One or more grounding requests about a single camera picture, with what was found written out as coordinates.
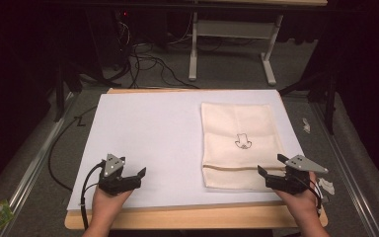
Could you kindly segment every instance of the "folded towel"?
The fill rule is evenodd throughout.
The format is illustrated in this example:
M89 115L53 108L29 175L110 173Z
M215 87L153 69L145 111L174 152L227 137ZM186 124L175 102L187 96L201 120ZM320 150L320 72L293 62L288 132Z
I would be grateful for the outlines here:
M205 185L270 191L258 174L258 165L278 175L285 167L276 159L283 149L270 106L203 103L201 116Z

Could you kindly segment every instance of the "wire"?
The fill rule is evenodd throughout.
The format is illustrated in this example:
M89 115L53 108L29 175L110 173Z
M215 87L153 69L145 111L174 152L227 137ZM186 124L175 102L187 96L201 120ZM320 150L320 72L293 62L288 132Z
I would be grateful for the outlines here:
M106 163L106 161L103 160L102 162L100 162L99 164L94 166L94 168L91 169L91 171L86 176L84 186L82 187L81 214L82 214L82 220L84 221L85 229L88 229L88 216L86 215L86 206L85 206L85 192L90 188L90 187L87 188L86 185L88 184L88 180L91 177L92 173L94 173L94 171L98 168L103 168L105 163Z
M118 72L116 75L110 77L110 78L105 78L104 80L107 80L107 81L114 81L122 76L124 76L131 68L131 64L130 64L130 61L127 59L122 67L122 70L120 72ZM97 85L99 84L101 81L100 80L89 80L89 79L86 79L82 76L79 77L79 79L82 81L82 82L85 82L85 83L88 83L88 84L91 84L91 85Z
M137 89L138 88L138 85L137 85L137 77L138 77L138 73L140 72L140 60L137 56L137 53L136 53L136 47L133 48L133 52L134 52L134 57L136 58L136 64L135 67L137 68L137 71L136 71L136 75L133 76L133 73L132 73L132 70L130 68L130 76L131 76L131 79L132 79L132 83L131 85L128 87L128 89L130 88L134 88L134 89Z
M140 54L143 53L144 54L144 53L150 52L153 49L153 45L154 44L153 43L147 43L147 42L136 44L135 47L141 47L141 46L146 46L146 45L148 45L149 48L146 49L145 51L139 51L138 53L140 53Z
M54 150L54 147L55 145L57 144L57 142L59 141L60 137L66 132L66 130L77 120L77 119L81 119L82 116L84 116L85 114L87 114L88 112L94 110L97 106L94 106L92 107L91 109L85 111L84 113L82 113L80 116L78 117L74 117L74 120L69 122L69 124L66 125L66 127L64 127L64 129L57 135L57 137L54 139L53 143L51 144L51 147L50 147L50 151L48 153L48 159L47 159L47 167L48 167L48 173L50 174L51 178L54 180L54 182L56 182L59 186L61 186L62 188L72 192L73 189L68 187L67 185L63 184L62 182L60 182L53 174L52 170L51 170L51 157L52 157L52 154L53 154L53 150Z
M190 31L191 23L192 23L192 14L189 14L189 24L187 25L187 30L184 32L183 36L178 40L168 42L168 44L174 44L174 43L178 43L178 42L190 39L191 37L187 37L187 34Z
M320 214L321 214L321 208L322 208L322 197L321 197L320 195L318 195L318 194L316 193L316 191L310 187L310 183L312 183L312 184L314 185L314 187L316 187L316 184L315 184L313 181L311 181L311 180L309 179L309 180L308 180L309 185L307 185L307 184L304 183L304 181L302 181L300 178L298 178L298 177L296 177L296 176L292 176L292 177L294 177L294 179L296 179L298 182L300 182L300 183L303 184L305 187L307 187L307 189L308 189L310 192L312 192L313 195L316 196L316 198L317 198L317 200L318 200L318 203L317 203L317 206L316 206L316 207L317 207L317 210L318 210L318 216L320 216Z
M201 47L199 46L199 43L198 43L196 49L198 49L198 50L200 50L200 51L212 52L212 51L215 51L215 50L217 50L218 48L220 48L220 46L223 44L223 38L217 38L217 37L202 37L202 38L200 38L200 39L201 39L201 40L204 40L204 41L206 41L206 40L210 40L210 39L218 41L218 45L217 45L216 47L212 48L212 49L203 49L203 48L201 48Z
M175 41L172 43L169 43L169 46L177 49L187 49L191 47L192 42L190 41L191 37L188 37L186 39Z
M128 45L128 43L130 42L130 29L128 28L128 25L126 25L123 22L117 22L117 23L120 24L120 25L122 25L122 32L121 32L119 38L116 38L116 39L118 40L118 43L121 44L121 40L120 39L124 36L125 30L127 30L127 42L125 43L125 45Z
M143 53L143 54L141 54L140 56L137 56L137 54L135 53L134 55L131 55L131 56L133 56L133 57L135 57L135 58L137 59L137 61L136 61L134 67L137 68L138 70L148 70L148 69L152 69L152 68L154 68L156 65L160 65L160 66L162 67L162 70L161 70L161 78L162 78L162 80L163 80L167 85L169 85L169 86L173 86L173 87L186 86L186 87L190 87L190 88L199 89L198 87L196 87L196 86L194 86L194 85L192 85L192 84L186 83L186 82L184 82L184 81L178 79L178 77L176 76L174 70L172 70L172 68L169 67L169 66L165 63L165 61L162 60L162 59L159 58L159 57L155 57L155 56L152 56L152 55L150 55L150 54L146 54L146 53ZM150 67L148 67L148 68L144 68L144 69L142 69L142 68L140 67L140 62L141 62L141 61L152 61L153 64L152 64ZM178 81L178 82L181 83L180 85L178 85L178 84L172 84L172 83L170 83L170 82L168 82L168 81L165 80L165 78L164 78L164 76L163 76L163 73L164 73L164 71L165 71L165 68L168 69L168 70L171 72L173 78L174 78L176 81Z
M85 190L85 192L89 189L89 188L91 188L91 187L93 187L93 186L96 186L98 183L95 183L94 185L90 185L90 186L88 186L88 188L86 188L86 190Z

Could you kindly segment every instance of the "white paper sheet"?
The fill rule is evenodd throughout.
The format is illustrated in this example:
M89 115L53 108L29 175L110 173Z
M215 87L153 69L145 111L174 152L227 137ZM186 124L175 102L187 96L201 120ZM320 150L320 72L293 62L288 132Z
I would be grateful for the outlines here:
M109 153L125 156L125 177L134 176L147 167L142 187L133 192L125 208L279 199L273 192L235 192L204 186L201 171L202 102L269 104L285 155L303 154L275 90L106 94L100 99L67 209L80 209L80 195L87 174ZM98 181L100 171L94 172L88 185ZM94 188L86 192L88 209L91 208L93 192Z

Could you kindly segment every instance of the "metal bar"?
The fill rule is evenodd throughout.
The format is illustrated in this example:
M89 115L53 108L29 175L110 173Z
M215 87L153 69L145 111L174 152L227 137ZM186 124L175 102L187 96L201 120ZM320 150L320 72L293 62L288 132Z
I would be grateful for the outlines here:
M336 164L340 170L341 177L346 185L349 195L352 199L353 204L355 205L356 211L358 212L361 222L367 231L368 236L378 237L379 236L379 226L377 221L372 214L372 211L367 203L363 192L359 188L358 183L353 177L349 166L345 158L343 157L341 150L338 146L338 143L333 135L330 135L328 130L325 127L325 117L317 103L311 103L311 108L315 116L318 118L321 128L323 129L325 135L328 138L328 141L335 152Z
M270 54L272 53L273 46L275 45L276 37L278 36L279 29L281 28L282 18L283 18L282 15L279 15L276 18L276 21L274 23L274 27L272 29L271 36L269 38L269 45L268 45L268 49L266 51L266 54L264 56L264 61L269 61Z
M270 4L231 4L231 3L153 3L153 2L103 2L103 1L60 1L44 0L43 6L48 7L102 7L121 8L125 10L171 10L185 12L271 12L283 15L286 13L322 13L322 14L364 14L362 10L349 9L329 9L326 6L287 6Z
M71 109L73 105L73 101L76 99L73 93L69 93L69 95L66 98L66 114ZM17 189L15 190L14 194L12 195L9 205L14 213L14 218L5 225L2 229L0 229L0 237L1 236L11 236L10 231L17 220L18 215L20 214L31 190L33 189L33 186L38 178L38 175L40 174L40 171L42 167L45 164L45 161L47 160L49 148L51 147L51 144L54 141L54 138L57 136L57 133L61 129L64 123L64 114L62 118L60 118L59 122L57 122L53 129L51 130L50 134L47 137L47 140L42 145L41 149L39 150L36 157L33 159L33 161L30 163L29 168L27 168L26 173L24 174L23 178L21 179L21 182L18 184Z
M197 64L197 49L196 49L196 38L198 37L198 13L194 12L192 14L192 44L189 56L189 80L196 80L196 64Z

